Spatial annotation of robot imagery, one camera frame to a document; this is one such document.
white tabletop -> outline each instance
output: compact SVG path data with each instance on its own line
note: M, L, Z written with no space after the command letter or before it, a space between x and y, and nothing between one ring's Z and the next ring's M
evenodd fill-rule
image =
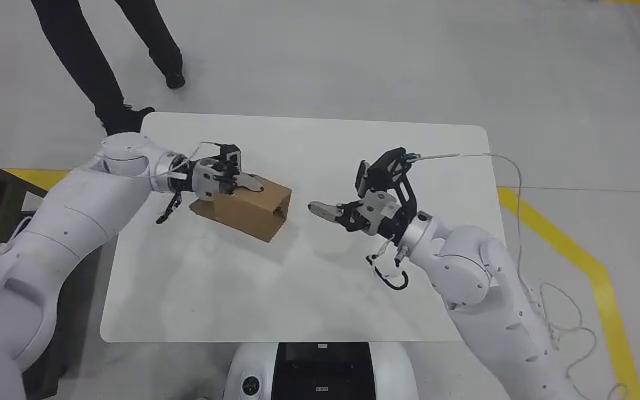
M267 244L195 215L188 207L194 197L185 193L183 205L156 225L171 195L152 193L118 238L104 340L460 340L422 270L405 261L409 287L388 289L364 260L384 240L349 234L311 215L307 203L356 200L360 160L398 146L423 155L487 152L482 128L153 113L142 131L184 154L200 141L237 144L246 172L293 189L289 218ZM214 153L203 146L196 158ZM488 157L424 161L409 178L420 209L504 241Z

yellow floor line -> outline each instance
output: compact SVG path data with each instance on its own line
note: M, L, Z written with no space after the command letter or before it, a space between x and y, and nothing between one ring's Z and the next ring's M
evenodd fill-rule
M500 204L515 215L518 201L516 192L501 187L498 188L498 197ZM640 400L640 383L607 268L523 200L520 204L520 218L591 280L591 289L616 379L627 385L628 400Z
M44 190L51 189L69 173L69 171L45 169L5 169L5 171Z

wire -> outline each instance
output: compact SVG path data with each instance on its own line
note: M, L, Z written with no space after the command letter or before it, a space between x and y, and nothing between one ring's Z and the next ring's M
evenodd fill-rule
M13 239L16 238L16 236L18 236L18 234L20 233L20 231L22 231L22 227L29 221L31 221L33 219L33 217L29 216L29 217L24 217L22 218L22 221L20 221L20 223L18 224L18 226L16 227L16 229L13 231L13 233L11 234L11 237L9 238L9 240L7 241L7 243L11 243L13 242Z
M516 203L516 224L517 224L517 228L518 228L518 257L516 260L516 272L518 275L518 280L520 281L520 285L522 286L522 289L524 290L525 296L527 297L527 300L529 301L530 304L535 303L535 300L531 297L531 293L529 287L524 283L524 279L522 278L522 274L521 274L521 264L522 264L522 223L520 221L520 203L521 203L521 199L522 199L522 171L520 170L520 167L518 166L518 164L516 164L515 161L513 161L512 159L510 159L507 156L503 156L502 154L495 154L495 153L477 153L477 154L461 154L461 153L449 153L449 154L437 154L437 155L430 155L430 156L418 156L417 158L412 158L407 160L407 162L409 163L415 163L417 161L422 161L422 160L437 160L437 159L442 159L442 158L457 158L457 157L492 157L492 158L501 158L503 160L508 161L511 165L513 165L513 167L516 169L516 172L518 173L518 200Z
M376 266L376 259L380 256L382 256L384 253L387 252L387 247L389 247L389 244L393 241L393 239L395 238L395 235L391 236L391 238L387 239L382 246L380 246L380 248L378 249L378 252L375 254L369 254L368 256L365 257L365 260L367 260L367 262L369 263L369 265L371 266L371 269L373 270L374 274L380 278L380 280L382 280L382 282L384 282L385 285L387 285L389 288L393 289L393 290L404 290L407 288L407 286L409 286L409 275L407 275L407 272L405 270L402 270L401 272L401 276L403 278L403 282L400 286L396 286L393 283L391 283L391 281L389 281L388 275L382 275L382 273L380 272L380 270L378 269L378 267ZM396 262L396 268L400 268L400 263Z
M527 299L529 300L530 304L535 303L535 300L532 298L530 290L532 291L532 289L529 289L529 287L524 283L524 279L522 278L522 274L521 274L521 261L522 261L522 221L520 218L520 203L521 203L521 199L522 199L522 172L520 171L520 167L518 167L518 164L515 163L515 161L511 160L509 157L503 156L501 154L494 154L494 153L478 153L478 154L460 154L460 153L450 153L450 154L438 154L438 155L430 155L430 156L421 156L418 155L417 158L411 158L408 159L407 162L409 163L415 163L417 161L422 161L422 160L436 160L436 159L442 159L442 158L457 158L457 157L493 157L493 158L501 158L503 160L508 161L511 165L513 165L516 169L516 172L518 173L518 201L517 201L517 205L516 205L516 224L517 224L517 237L518 237L518 258L516 261L516 273L518 275L518 280L520 281L520 285L522 286L522 289L524 290L524 293L527 297ZM548 314L547 314L547 306L545 304L545 300L544 300L544 287L548 286L551 287L555 290L557 290L558 292L560 292L562 295L564 295L567 299L569 299L569 301L571 302L571 304L573 304L573 306L575 307L575 309L578 311L578 324L576 326L570 327L570 328L565 328L559 325L556 325L554 323L552 323L549 318L548 318ZM568 334L568 333L573 333L573 332L580 332L580 331L586 331L588 332L592 337L593 337L593 345L591 346L591 348L589 349L589 351L579 357L578 359L576 359L575 361L573 361L571 364L569 364L567 366L567 368L565 369L565 377L569 380L569 382L571 382L571 385L573 386L573 389L576 391L576 393L582 397L585 400L591 400L589 397L585 396L576 386L576 384L573 382L573 378L571 377L571 370L578 364L584 362L585 360L587 360L589 357L591 357L593 355L593 353L596 350L596 347L598 346L598 336L596 335L596 333L590 329L590 328L586 328L583 326L583 315L582 315L582 310L580 309L580 307L578 306L578 304L576 303L576 301L564 290L560 289L559 287L557 287L556 285L549 283L549 282L542 282L540 284L540 303L542 306L542 312L543 312L543 316L542 319L544 320L545 324L547 325L547 330L549 333L549 339L551 341L551 345L553 346L553 348L555 350L559 350L558 347L558 343L560 342L560 339ZM560 332L560 335L556 338L555 337L555 333L553 330L557 330ZM626 400L627 397L629 396L629 388L627 387L627 385L623 384L623 383L616 383L611 390L609 390L609 393L607 394L607 400L611 400L613 395L619 391L619 389L624 389L624 394L621 397L621 400Z

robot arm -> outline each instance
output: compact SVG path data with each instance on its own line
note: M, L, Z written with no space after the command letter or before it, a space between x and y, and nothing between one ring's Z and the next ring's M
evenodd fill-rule
M67 276L116 236L151 192L174 193L158 219L162 223L180 204L182 191L211 201L237 186L262 190L242 173L234 145L218 145L220 155L198 161L137 133L111 136L102 145L91 162L51 189L24 231L0 244L0 392L9 383L21 390L20 382L5 380L31 366L49 344Z
M398 249L396 267L408 258L423 269L466 345L512 400L579 399L558 366L547 328L532 310L504 245L478 227L450 228L417 211L406 173L418 157L398 148L371 166L363 161L356 177L361 200L338 206L312 202L309 210L348 231L387 238ZM395 191L400 204L388 190ZM435 255L429 244L438 238L444 245ZM368 261L391 288L408 284L403 272L405 282L394 286L377 270L375 259Z

cardboard box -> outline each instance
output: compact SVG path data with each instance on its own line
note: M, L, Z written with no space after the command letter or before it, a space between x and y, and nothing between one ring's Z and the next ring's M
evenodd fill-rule
M291 189L255 176L262 192L237 188L233 194L215 193L213 202L196 200L189 208L194 213L230 226L269 243L287 220Z

